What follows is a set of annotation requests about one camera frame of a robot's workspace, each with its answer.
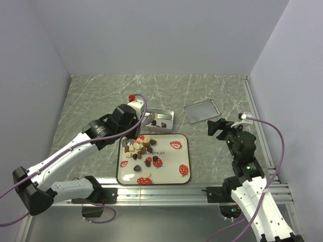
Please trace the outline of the silver tin lid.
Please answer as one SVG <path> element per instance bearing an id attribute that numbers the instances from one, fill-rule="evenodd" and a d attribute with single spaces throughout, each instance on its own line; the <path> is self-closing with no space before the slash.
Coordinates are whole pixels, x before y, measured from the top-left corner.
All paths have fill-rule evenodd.
<path id="1" fill-rule="evenodd" d="M 184 111 L 191 124 L 196 124 L 221 115 L 212 99 L 184 106 Z"/>

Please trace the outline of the metal serving tongs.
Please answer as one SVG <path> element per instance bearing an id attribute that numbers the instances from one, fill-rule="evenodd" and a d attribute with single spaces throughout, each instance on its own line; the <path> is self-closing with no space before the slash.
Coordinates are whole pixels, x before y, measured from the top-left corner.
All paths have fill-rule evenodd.
<path id="1" fill-rule="evenodd" d="M 157 118 L 157 114 L 155 112 L 151 112 L 148 116 L 146 116 L 144 118 L 143 122 L 141 123 L 140 130 L 142 130 L 145 126 L 152 123 L 156 118 Z M 123 148 L 125 148 L 126 146 L 130 147 L 131 145 L 133 145 L 133 143 L 134 143 L 133 138 L 132 139 L 122 138 L 121 139 L 121 145 Z"/>

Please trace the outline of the silver rectangular tin box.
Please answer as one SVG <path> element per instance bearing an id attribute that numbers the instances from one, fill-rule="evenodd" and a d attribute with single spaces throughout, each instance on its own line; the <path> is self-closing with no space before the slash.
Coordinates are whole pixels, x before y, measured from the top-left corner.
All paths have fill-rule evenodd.
<path id="1" fill-rule="evenodd" d="M 170 110 L 148 108 L 145 117 L 148 116 L 151 112 L 155 112 L 157 114 L 157 118 L 155 119 L 156 126 L 153 126 L 150 123 L 149 125 L 145 126 L 142 130 L 163 134 L 172 133 L 174 124 L 174 112 Z M 167 124 L 166 128 L 161 127 L 162 122 Z"/>

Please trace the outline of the dark heart chocolate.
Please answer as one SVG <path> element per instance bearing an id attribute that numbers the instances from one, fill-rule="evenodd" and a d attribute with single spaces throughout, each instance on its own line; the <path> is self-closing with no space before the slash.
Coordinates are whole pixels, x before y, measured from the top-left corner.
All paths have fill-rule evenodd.
<path id="1" fill-rule="evenodd" d="M 141 166 L 140 166 L 140 165 L 136 165 L 136 166 L 133 168 L 133 170 L 134 170 L 135 172 L 140 172 L 142 169 L 141 169 Z"/>

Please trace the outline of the white oval chocolate front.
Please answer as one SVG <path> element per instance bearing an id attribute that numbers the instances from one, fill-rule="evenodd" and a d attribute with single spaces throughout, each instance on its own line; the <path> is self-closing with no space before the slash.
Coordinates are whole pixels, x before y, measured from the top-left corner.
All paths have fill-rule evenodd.
<path id="1" fill-rule="evenodd" d="M 144 172 L 143 174 L 142 174 L 142 177 L 143 178 L 149 178 L 151 176 L 151 173 L 150 172 Z"/>

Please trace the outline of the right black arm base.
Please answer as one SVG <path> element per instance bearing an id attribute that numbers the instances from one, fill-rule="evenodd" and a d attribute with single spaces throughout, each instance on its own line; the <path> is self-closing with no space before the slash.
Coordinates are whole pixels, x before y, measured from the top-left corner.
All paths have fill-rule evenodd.
<path id="1" fill-rule="evenodd" d="M 208 203 L 219 204 L 220 216 L 224 220 L 234 222 L 242 218 L 240 207 L 222 187 L 206 187 L 203 191 L 206 193 Z"/>

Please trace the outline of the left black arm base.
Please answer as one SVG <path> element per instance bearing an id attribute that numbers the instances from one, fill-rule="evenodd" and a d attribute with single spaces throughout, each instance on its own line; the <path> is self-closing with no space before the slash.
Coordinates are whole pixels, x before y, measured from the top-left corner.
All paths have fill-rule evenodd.
<path id="1" fill-rule="evenodd" d="M 87 199 L 72 199 L 72 204 L 82 205 L 81 214 L 84 220 L 93 224 L 112 222 L 117 213 L 113 205 L 117 202 L 117 188 L 103 188 L 100 192 L 94 192 Z"/>

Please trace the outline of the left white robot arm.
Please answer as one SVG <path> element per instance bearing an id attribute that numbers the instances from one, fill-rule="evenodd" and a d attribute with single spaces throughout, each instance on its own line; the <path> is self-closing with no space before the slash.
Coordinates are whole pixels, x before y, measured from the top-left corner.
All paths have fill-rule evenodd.
<path id="1" fill-rule="evenodd" d="M 121 104 L 113 113 L 91 121 L 70 143 L 46 160 L 28 169 L 21 166 L 15 169 L 15 191 L 29 214 L 41 214 L 52 204 L 69 199 L 85 199 L 91 203 L 101 201 L 103 188 L 93 176 L 65 182 L 59 182 L 58 178 L 117 139 L 135 139 L 145 112 L 146 104 L 142 101 Z"/>

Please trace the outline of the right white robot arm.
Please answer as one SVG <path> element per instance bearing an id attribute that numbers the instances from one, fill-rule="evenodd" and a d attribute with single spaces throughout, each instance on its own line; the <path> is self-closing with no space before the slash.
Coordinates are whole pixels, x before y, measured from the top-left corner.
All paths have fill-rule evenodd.
<path id="1" fill-rule="evenodd" d="M 251 228 L 257 241 L 303 241 L 302 235 L 296 235 L 287 224 L 278 209 L 267 180 L 257 161 L 256 137 L 244 131 L 246 125 L 251 125 L 255 119 L 249 114 L 240 114 L 239 122 L 230 122 L 224 118 L 207 122 L 208 135 L 217 131 L 217 139 L 224 141 L 233 158 L 233 177 L 224 179 L 222 195 L 227 201 L 234 201 L 241 209 L 248 224 L 234 239 L 240 237 Z"/>

